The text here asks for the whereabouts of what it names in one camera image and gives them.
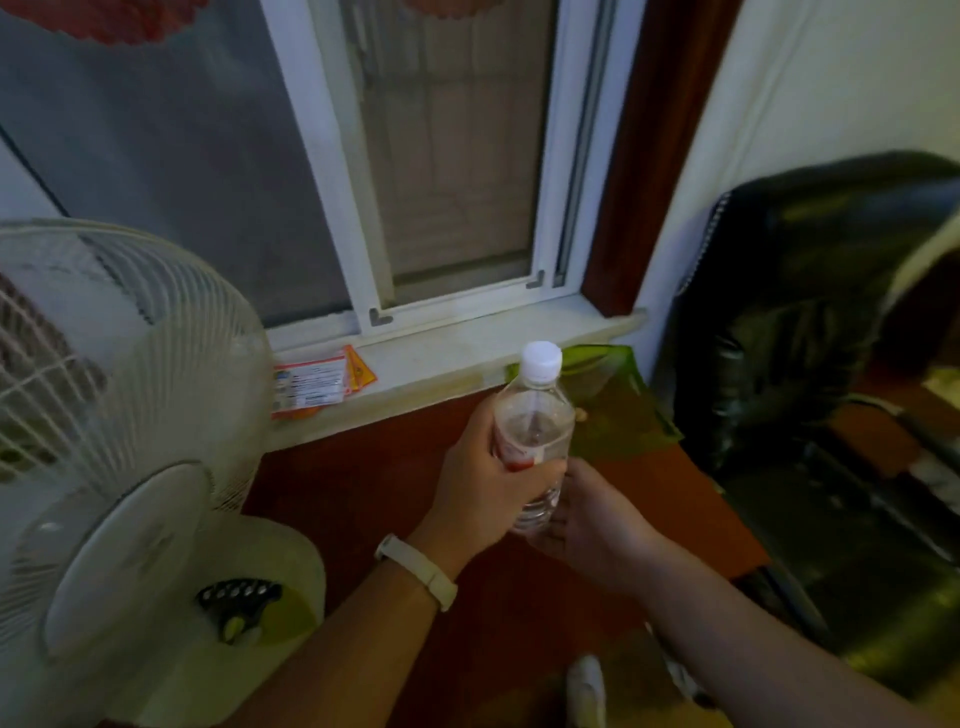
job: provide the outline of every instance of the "window latch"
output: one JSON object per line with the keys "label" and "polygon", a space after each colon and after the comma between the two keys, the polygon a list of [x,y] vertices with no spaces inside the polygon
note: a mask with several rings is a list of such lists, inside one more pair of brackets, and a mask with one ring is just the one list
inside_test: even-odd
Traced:
{"label": "window latch", "polygon": [[543,278],[544,278],[543,271],[538,271],[537,279],[531,280],[529,283],[527,283],[527,288],[540,288],[543,285]]}
{"label": "window latch", "polygon": [[381,316],[375,308],[370,309],[370,325],[372,327],[382,327],[384,324],[391,324],[393,320],[393,316]]}

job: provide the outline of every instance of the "window pane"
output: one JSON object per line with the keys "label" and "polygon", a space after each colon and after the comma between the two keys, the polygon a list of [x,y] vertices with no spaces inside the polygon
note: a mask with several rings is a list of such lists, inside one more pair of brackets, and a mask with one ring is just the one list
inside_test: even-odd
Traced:
{"label": "window pane", "polygon": [[530,274],[557,3],[473,5],[493,7],[440,19],[401,0],[342,2],[394,278],[387,304]]}
{"label": "window pane", "polygon": [[257,0],[133,46],[0,11],[0,127],[69,215],[193,251],[268,326],[349,308]]}

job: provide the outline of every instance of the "black leather chair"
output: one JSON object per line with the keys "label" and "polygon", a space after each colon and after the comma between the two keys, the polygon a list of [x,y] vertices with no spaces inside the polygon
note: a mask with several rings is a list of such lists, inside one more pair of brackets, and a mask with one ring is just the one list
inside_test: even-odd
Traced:
{"label": "black leather chair", "polygon": [[943,507],[931,536],[937,506],[870,478],[825,423],[894,273],[958,205],[960,166],[917,152],[743,184],[713,211],[678,320],[676,423],[773,557],[760,590],[907,696],[960,657],[960,519]]}

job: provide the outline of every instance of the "white fitness band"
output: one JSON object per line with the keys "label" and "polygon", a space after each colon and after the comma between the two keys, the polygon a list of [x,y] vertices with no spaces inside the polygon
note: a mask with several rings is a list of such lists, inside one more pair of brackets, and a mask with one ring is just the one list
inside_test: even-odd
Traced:
{"label": "white fitness band", "polygon": [[374,556],[377,561],[386,556],[416,576],[427,591],[440,602],[441,612],[445,612],[453,604],[457,596],[457,585],[446,577],[440,567],[394,534],[390,534],[380,542]]}

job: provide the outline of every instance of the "white shoe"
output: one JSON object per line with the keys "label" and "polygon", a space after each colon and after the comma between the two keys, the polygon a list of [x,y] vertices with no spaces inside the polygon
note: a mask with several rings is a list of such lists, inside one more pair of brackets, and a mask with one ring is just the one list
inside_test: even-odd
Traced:
{"label": "white shoe", "polygon": [[585,655],[566,672],[566,724],[572,728],[607,728],[607,692],[603,670]]}

